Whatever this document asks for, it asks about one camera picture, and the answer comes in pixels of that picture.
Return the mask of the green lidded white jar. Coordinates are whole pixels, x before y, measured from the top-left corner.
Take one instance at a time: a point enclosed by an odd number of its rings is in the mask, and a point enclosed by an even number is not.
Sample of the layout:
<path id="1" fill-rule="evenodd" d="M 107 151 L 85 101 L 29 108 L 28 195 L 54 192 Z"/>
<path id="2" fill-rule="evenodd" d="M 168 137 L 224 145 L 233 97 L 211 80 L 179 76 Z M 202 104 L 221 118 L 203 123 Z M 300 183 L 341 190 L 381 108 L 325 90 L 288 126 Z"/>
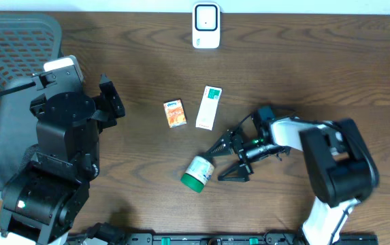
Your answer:
<path id="1" fill-rule="evenodd" d="M 211 179 L 215 166 L 204 157 L 196 156 L 191 161 L 180 181 L 196 193 L 201 193 Z"/>

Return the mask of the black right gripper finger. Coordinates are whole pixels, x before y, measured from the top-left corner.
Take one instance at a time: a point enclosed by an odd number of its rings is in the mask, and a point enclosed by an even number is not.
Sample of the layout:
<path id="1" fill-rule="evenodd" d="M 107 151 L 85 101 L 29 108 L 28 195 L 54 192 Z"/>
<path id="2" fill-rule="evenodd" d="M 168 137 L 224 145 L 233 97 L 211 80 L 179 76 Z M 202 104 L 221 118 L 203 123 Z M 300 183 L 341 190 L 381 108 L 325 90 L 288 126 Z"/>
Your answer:
<path id="1" fill-rule="evenodd" d="M 248 182 L 251 175 L 250 163 L 238 161 L 218 176 L 218 181 Z"/>
<path id="2" fill-rule="evenodd" d="M 207 158 L 214 158 L 234 154 L 232 142 L 234 136 L 235 133 L 233 131 L 224 132 L 213 146 L 206 151 L 205 156 Z"/>

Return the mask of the white green carton box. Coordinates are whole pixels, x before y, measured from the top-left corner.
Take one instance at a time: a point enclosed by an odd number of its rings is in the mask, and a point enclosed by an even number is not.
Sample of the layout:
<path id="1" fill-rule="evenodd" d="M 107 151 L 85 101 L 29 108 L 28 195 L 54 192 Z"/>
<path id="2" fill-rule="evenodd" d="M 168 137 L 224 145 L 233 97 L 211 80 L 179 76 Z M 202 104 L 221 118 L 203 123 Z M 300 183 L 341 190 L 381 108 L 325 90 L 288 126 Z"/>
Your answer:
<path id="1" fill-rule="evenodd" d="M 222 95 L 222 88 L 206 86 L 199 106 L 195 126 L 201 129 L 212 130 L 214 119 Z"/>

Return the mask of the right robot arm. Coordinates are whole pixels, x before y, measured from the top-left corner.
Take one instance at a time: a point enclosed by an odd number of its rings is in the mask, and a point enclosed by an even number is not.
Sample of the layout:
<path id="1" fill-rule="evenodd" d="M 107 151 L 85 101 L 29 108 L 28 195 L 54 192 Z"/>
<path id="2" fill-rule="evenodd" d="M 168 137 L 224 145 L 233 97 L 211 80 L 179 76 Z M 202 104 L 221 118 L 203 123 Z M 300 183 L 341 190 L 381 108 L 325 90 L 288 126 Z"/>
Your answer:
<path id="1" fill-rule="evenodd" d="M 245 141 L 241 124 L 228 129 L 204 153 L 213 158 L 236 154 L 238 162 L 218 176 L 220 181 L 247 182 L 252 163 L 270 156 L 303 153 L 315 195 L 309 217 L 294 244 L 336 244 L 354 208 L 378 186 L 378 170 L 355 122 L 303 120 L 291 114 L 277 117 L 273 106 L 249 114 L 257 137 Z"/>

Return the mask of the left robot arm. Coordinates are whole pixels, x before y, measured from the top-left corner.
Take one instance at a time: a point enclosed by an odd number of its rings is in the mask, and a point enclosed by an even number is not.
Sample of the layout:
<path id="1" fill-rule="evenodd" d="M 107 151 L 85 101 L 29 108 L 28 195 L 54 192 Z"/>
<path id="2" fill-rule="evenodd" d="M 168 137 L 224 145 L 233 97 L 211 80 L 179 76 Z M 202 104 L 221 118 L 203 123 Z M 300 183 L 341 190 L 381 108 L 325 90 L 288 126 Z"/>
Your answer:
<path id="1" fill-rule="evenodd" d="M 100 94 L 41 94 L 30 102 L 37 144 L 25 167 L 3 188 L 0 244 L 64 244 L 99 175 L 99 134 L 125 116 L 112 83 L 102 74 Z"/>

